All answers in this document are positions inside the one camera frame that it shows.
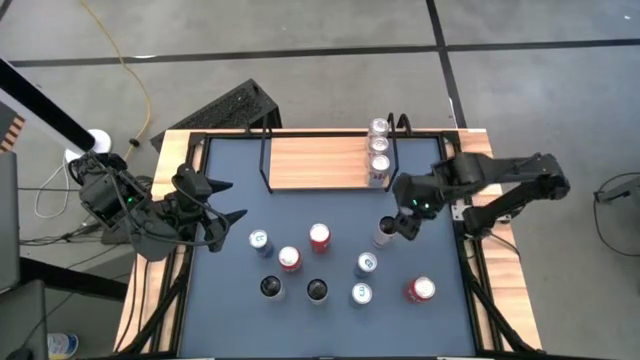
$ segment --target white cable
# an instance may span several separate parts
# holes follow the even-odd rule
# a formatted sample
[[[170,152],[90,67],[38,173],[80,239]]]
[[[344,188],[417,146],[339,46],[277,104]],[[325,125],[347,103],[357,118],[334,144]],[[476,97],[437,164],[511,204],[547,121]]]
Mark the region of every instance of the white cable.
[[[56,175],[58,175],[60,170],[64,171],[64,178],[66,181],[66,189],[67,189],[67,191],[64,193],[64,203],[62,204],[62,208],[60,209],[60,211],[58,211],[57,213],[51,214],[51,215],[42,215],[38,212],[38,204],[40,203],[40,194],[42,194],[42,189],[44,189],[51,182],[51,180],[53,180],[53,178],[56,177]],[[53,219],[54,217],[62,215],[62,213],[65,210],[67,210],[67,204],[69,203],[70,189],[71,188],[69,186],[69,173],[67,172],[67,162],[65,161],[64,154],[62,154],[62,165],[60,165],[60,167],[57,168],[56,171],[54,171],[53,174],[51,174],[51,176],[49,176],[47,181],[45,181],[38,188],[38,192],[36,193],[36,201],[35,201],[35,204],[33,205],[33,212],[36,214],[37,217],[41,219]]]

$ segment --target black stand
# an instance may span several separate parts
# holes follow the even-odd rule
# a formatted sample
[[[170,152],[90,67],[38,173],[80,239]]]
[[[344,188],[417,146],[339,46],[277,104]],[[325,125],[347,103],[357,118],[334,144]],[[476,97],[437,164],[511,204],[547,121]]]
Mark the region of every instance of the black stand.
[[[21,257],[20,282],[32,280],[42,280],[48,288],[108,300],[124,301],[127,296],[127,284]]]

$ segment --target wooden shelf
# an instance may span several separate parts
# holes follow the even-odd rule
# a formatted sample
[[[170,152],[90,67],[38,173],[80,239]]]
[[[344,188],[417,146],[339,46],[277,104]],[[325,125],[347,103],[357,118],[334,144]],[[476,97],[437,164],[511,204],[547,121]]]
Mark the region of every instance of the wooden shelf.
[[[277,190],[368,188],[366,140],[364,136],[274,138],[269,185]]]

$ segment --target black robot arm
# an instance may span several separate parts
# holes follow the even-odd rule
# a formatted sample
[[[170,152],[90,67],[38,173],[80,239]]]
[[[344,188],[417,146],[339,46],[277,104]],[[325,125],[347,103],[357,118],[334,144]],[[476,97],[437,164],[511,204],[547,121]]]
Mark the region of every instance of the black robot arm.
[[[398,205],[395,230],[415,239],[425,219],[434,219],[442,208],[474,195],[491,184],[521,183],[485,206],[462,212],[465,232],[479,235],[504,215],[515,217],[529,202],[562,199],[570,189],[553,155],[492,159],[483,154],[461,153],[432,165],[432,172],[412,176],[402,173],[393,184]]]
[[[176,191],[158,201],[152,201],[149,188],[127,171],[116,154],[88,152],[69,163],[69,173],[82,186],[82,206],[102,225],[103,237],[130,241],[149,261],[164,259],[177,245],[208,246],[209,251],[219,252],[230,227],[247,213],[213,209],[209,197],[233,184],[208,179],[187,164],[171,178]],[[196,242],[198,225],[204,239]]]

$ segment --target black pole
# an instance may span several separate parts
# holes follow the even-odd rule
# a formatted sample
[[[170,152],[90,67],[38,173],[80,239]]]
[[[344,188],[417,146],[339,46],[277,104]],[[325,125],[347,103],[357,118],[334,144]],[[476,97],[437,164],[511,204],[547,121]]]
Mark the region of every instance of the black pole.
[[[3,59],[0,59],[0,89],[82,152],[93,148],[95,139],[91,134]],[[0,101],[8,102],[7,100],[0,97]],[[12,106],[11,103],[6,103],[6,105],[12,107],[21,117],[31,120],[28,114],[22,114],[21,109],[16,106]]]

